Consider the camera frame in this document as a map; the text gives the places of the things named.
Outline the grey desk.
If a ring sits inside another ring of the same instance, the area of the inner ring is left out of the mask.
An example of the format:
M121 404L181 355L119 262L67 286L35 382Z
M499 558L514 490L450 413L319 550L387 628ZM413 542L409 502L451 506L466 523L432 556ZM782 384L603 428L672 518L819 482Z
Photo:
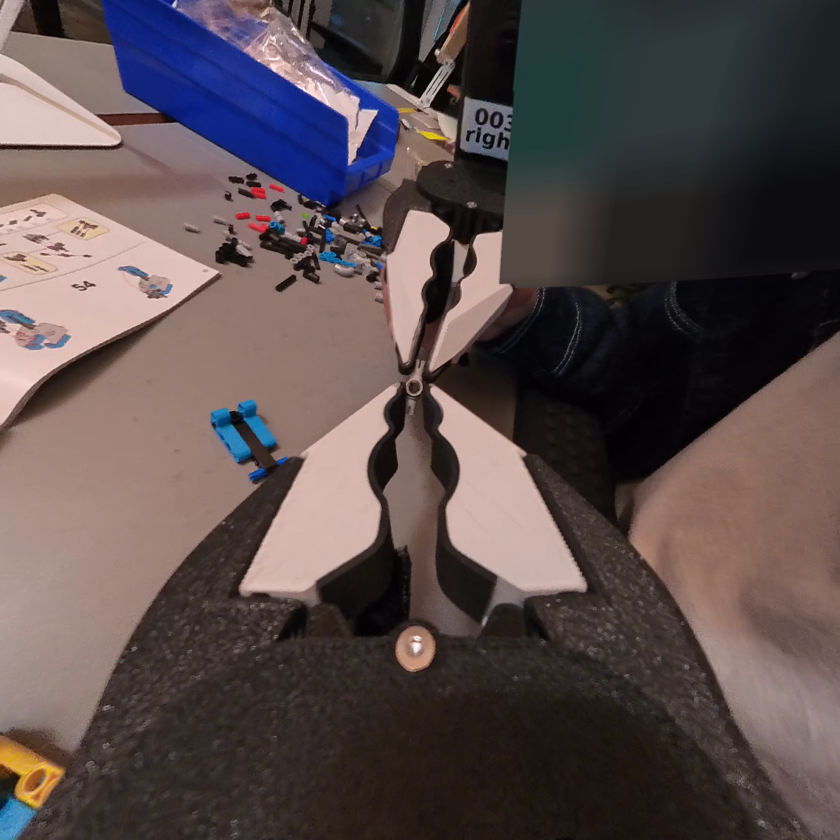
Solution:
M139 124L112 48L13 33L5 53L100 116L116 150L4 150L2 205L57 193L205 265L257 172L176 123ZM2 732L71 752L137 622L256 488L209 415L255 399L295 455L397 378L376 290L276 254L221 276L147 330L55 374L2 433Z

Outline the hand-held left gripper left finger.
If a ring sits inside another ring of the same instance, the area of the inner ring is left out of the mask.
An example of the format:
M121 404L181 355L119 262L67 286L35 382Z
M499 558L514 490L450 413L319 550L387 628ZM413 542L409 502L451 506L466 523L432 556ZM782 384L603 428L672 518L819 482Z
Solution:
M384 488L403 427L404 389L390 385L303 452L242 596L309 606L371 606L383 597L396 556Z

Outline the open instruction booklet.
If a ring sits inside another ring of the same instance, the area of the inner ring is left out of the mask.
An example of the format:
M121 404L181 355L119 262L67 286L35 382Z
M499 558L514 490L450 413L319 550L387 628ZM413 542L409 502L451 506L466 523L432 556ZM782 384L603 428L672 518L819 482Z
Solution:
M217 269L50 194L1 210L1 425L52 375L165 316Z

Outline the pile of small brick parts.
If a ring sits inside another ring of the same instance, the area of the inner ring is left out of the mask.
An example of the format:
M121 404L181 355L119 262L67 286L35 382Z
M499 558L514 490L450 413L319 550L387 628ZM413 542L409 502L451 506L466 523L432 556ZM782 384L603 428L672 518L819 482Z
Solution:
M361 206L344 213L338 205L322 204L257 172L229 175L222 198L230 205L227 215L212 217L223 233L214 252L218 266L249 269L260 253L273 254L284 260L277 291L298 280L318 285L333 273L365 280L374 301L384 302L383 229Z

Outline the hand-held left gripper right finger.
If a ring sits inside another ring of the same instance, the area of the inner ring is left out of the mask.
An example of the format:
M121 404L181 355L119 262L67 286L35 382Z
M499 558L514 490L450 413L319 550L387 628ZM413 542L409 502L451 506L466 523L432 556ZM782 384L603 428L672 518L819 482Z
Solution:
M444 490L435 563L447 598L485 625L499 605L587 592L526 453L435 385L423 405L431 469Z

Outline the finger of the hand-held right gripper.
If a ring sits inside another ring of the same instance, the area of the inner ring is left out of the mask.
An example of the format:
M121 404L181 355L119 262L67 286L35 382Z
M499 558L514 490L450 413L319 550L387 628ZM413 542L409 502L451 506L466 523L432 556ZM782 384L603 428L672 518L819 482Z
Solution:
M471 245L473 268L457 245L452 287L440 319L423 377L432 381L478 339L485 328L506 307L512 285L501 282L502 232L478 234Z
M387 311L399 368L414 367L427 328L441 323L454 262L449 226L433 213L409 210L385 262Z

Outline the dark denim jeans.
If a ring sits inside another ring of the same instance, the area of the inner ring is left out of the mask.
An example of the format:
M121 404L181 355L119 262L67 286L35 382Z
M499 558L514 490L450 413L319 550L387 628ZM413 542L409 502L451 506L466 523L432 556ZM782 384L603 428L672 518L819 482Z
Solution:
M656 282L610 307L519 289L478 347L592 413L614 476L644 478L838 333L838 271Z

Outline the blue beams black axle assembly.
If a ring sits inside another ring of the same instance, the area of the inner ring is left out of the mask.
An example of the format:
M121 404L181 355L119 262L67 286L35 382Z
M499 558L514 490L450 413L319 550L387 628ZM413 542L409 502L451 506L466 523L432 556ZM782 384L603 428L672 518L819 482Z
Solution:
M255 467L248 480L257 484L274 469L288 462L288 457L276 458L279 444L258 413L254 400L240 402L234 411L226 407L211 412L210 424L217 438L234 461L240 465L252 461Z

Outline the blue yellow brick vehicle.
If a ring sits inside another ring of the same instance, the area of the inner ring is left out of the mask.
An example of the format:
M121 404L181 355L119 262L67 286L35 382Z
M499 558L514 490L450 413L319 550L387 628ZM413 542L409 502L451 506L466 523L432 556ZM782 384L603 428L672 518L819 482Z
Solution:
M1 838L17 839L65 775L65 768L1 735Z

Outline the clear plastic bag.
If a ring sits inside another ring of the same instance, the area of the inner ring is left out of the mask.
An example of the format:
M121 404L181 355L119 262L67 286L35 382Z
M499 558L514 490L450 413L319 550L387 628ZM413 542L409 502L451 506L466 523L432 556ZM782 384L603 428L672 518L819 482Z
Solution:
M348 163L355 162L377 110L361 106L288 16L260 1L175 1L172 6L342 115L348 123Z

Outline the blue plastic bin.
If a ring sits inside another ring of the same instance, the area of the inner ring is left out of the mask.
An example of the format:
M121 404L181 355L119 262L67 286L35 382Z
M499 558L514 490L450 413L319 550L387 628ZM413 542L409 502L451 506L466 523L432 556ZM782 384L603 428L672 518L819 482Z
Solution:
M171 3L101 5L124 90L267 175L333 204L391 170L399 115L358 81L336 72L374 111L350 162L344 116Z

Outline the white stand base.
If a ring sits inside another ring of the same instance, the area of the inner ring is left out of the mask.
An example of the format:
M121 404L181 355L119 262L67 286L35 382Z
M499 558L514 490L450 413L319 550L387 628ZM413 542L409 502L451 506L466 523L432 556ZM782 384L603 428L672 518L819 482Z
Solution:
M1 56L1 147L113 149L122 137L65 93Z

